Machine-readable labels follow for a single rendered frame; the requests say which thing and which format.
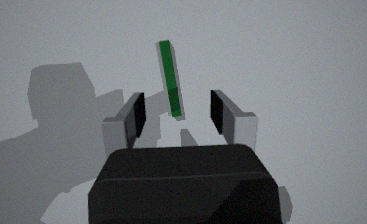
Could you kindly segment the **green rod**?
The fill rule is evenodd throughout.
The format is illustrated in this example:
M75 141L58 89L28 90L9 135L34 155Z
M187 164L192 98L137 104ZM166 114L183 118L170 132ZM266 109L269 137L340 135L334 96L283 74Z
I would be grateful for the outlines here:
M159 41L159 45L162 56L172 117L181 116L181 109L169 40Z

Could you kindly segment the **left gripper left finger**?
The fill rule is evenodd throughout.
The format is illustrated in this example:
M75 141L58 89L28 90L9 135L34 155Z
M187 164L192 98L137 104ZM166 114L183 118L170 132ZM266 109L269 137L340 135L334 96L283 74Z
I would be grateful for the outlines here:
M115 117L101 122L106 159L115 150L133 148L146 121L144 92L134 93Z

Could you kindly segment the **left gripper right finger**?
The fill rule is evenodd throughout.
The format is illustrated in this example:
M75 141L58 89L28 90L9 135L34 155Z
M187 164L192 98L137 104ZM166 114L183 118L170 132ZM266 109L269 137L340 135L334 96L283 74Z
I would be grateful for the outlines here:
M243 112L221 90L211 90L210 117L227 144L243 144L255 153L258 117Z

